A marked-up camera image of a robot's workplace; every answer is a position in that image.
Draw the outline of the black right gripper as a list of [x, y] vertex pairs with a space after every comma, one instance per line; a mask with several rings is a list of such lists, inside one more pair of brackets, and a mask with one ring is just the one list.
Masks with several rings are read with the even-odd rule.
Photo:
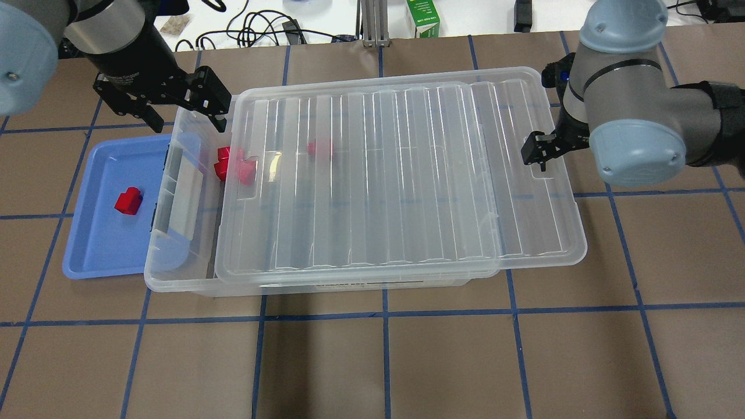
[[578, 118], [579, 111], [570, 111], [566, 107], [567, 92], [570, 99], [577, 98], [570, 88], [573, 63], [574, 56], [566, 55], [542, 70], [543, 87], [554, 88], [559, 98], [559, 116], [552, 133], [532, 131], [526, 137], [520, 151], [524, 164], [546, 164], [569, 152], [589, 148], [588, 123]]

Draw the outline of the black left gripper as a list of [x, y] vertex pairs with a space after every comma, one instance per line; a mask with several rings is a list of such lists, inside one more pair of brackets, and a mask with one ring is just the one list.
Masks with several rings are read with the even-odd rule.
[[158, 134], [163, 131], [164, 119], [154, 105], [176, 105], [199, 112], [219, 133], [224, 133], [232, 100], [228, 88], [209, 66], [200, 66], [191, 73], [180, 69], [141, 70], [115, 77], [100, 72], [93, 90], [115, 114], [130, 114]]

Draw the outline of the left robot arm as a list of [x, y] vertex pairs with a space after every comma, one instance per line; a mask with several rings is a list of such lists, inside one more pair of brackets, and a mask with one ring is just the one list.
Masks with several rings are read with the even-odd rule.
[[98, 70], [93, 90], [119, 116], [159, 133], [157, 105], [176, 105], [226, 130], [231, 93], [208, 66], [179, 67], [154, 21], [188, 12], [186, 1], [3, 1], [1, 112], [27, 112], [40, 100], [68, 40]]

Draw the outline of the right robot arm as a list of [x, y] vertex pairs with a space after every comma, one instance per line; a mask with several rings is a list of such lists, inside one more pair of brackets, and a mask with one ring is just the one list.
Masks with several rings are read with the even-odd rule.
[[732, 165], [743, 174], [743, 89], [703, 80], [668, 88], [655, 58], [667, 22], [658, 1], [598, 1], [575, 53], [549, 63], [542, 84], [561, 109], [551, 133], [533, 131], [521, 148], [525, 165], [591, 149], [599, 175], [613, 186], [675, 177], [684, 165]]

